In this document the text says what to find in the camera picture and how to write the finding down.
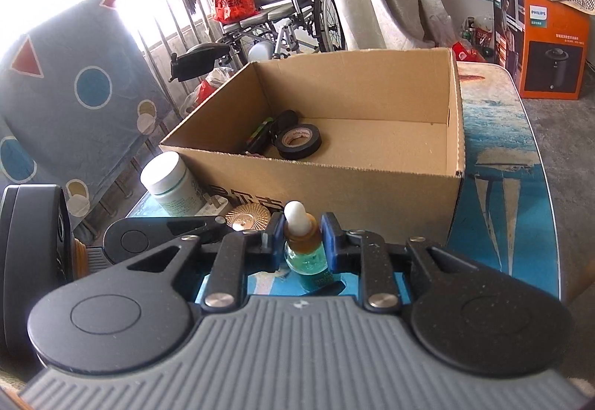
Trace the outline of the white pill bottle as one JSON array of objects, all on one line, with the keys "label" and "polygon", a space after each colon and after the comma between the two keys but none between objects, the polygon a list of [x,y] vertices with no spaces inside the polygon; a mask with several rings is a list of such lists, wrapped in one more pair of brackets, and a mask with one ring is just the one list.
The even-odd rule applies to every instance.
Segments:
[{"label": "white pill bottle", "polygon": [[191,217],[205,205],[198,181],[177,152],[163,152],[144,167],[140,181],[157,203],[173,217]]}]

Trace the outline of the brown cardboard box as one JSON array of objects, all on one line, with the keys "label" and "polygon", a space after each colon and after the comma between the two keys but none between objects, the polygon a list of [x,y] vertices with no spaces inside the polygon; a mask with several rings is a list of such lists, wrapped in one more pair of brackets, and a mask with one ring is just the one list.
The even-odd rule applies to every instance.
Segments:
[{"label": "brown cardboard box", "polygon": [[[287,110],[316,127],[321,147],[286,160],[246,145]],[[160,144],[199,183],[232,201],[282,208],[301,202],[344,228],[388,242],[445,244],[465,170],[462,97],[446,48],[355,50],[249,63]]]}]

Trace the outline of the red plastic bag on floor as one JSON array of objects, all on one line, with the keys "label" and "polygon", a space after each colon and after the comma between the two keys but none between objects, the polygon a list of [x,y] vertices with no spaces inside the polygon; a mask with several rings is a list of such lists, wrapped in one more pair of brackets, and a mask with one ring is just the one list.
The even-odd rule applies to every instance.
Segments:
[{"label": "red plastic bag on floor", "polygon": [[212,96],[216,90],[227,83],[235,71],[230,67],[215,67],[206,77],[201,80],[191,94],[188,94],[181,105],[180,112],[187,116],[200,104],[203,104],[208,97]]}]

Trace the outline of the green cartoon tube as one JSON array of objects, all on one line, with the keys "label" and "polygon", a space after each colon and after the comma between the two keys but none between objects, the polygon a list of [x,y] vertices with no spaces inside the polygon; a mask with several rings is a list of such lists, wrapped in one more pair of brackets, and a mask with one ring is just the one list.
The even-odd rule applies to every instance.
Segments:
[{"label": "green cartoon tube", "polygon": [[246,141],[246,154],[261,154],[270,143],[270,129],[272,118],[266,118]]}]

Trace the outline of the green dropper bottle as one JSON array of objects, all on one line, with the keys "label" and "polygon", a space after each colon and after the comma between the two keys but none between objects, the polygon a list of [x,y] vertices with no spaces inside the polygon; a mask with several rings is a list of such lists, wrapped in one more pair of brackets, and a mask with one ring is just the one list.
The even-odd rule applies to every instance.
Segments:
[{"label": "green dropper bottle", "polygon": [[340,282],[329,270],[322,232],[317,220],[300,201],[290,201],[284,210],[284,257],[306,292]]}]

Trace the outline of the orange Philips appliance box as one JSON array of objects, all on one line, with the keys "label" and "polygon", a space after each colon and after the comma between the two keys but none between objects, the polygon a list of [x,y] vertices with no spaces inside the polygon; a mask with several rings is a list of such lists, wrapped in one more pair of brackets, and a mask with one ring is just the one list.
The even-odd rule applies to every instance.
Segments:
[{"label": "orange Philips appliance box", "polygon": [[586,13],[551,0],[492,0],[495,59],[527,99],[580,97],[590,35]]}]

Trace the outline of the black cylindrical tube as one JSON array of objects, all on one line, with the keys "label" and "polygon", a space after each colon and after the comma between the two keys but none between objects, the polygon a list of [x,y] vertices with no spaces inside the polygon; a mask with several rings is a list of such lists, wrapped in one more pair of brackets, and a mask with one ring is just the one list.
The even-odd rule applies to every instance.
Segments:
[{"label": "black cylindrical tube", "polygon": [[271,131],[275,133],[280,133],[298,124],[299,115],[296,114],[296,111],[285,110],[274,119],[271,125]]}]

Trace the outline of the black electrical tape roll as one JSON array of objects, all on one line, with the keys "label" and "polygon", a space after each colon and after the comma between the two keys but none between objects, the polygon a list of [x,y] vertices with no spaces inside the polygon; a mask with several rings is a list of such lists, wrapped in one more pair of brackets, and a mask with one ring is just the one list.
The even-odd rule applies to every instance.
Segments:
[{"label": "black electrical tape roll", "polygon": [[282,158],[302,160],[321,148],[322,135],[315,125],[299,124],[282,131],[274,145]]}]

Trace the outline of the folding wheelchair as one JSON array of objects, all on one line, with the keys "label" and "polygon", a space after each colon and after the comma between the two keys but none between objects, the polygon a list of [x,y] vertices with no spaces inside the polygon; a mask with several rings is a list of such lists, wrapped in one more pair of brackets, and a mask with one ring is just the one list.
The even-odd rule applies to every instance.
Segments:
[{"label": "folding wheelchair", "polygon": [[172,80],[197,79],[219,63],[283,59],[300,53],[341,51],[346,47],[335,0],[254,0],[257,13],[224,25],[219,40],[170,56]]}]

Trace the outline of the red snack bag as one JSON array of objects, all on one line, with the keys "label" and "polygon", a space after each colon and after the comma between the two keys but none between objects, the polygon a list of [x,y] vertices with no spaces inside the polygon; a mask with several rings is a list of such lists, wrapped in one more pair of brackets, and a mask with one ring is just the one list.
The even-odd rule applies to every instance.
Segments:
[{"label": "red snack bag", "polygon": [[463,61],[464,63],[484,63],[486,61],[478,50],[463,40],[455,42],[452,45],[452,50],[456,61]]}]

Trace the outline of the gold lid cosmetic jar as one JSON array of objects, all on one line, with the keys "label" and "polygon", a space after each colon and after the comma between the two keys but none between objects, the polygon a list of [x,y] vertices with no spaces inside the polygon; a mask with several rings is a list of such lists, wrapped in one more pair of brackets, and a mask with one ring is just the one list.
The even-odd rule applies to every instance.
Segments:
[{"label": "gold lid cosmetic jar", "polygon": [[271,214],[262,204],[240,204],[225,215],[228,227],[236,232],[263,231]]}]

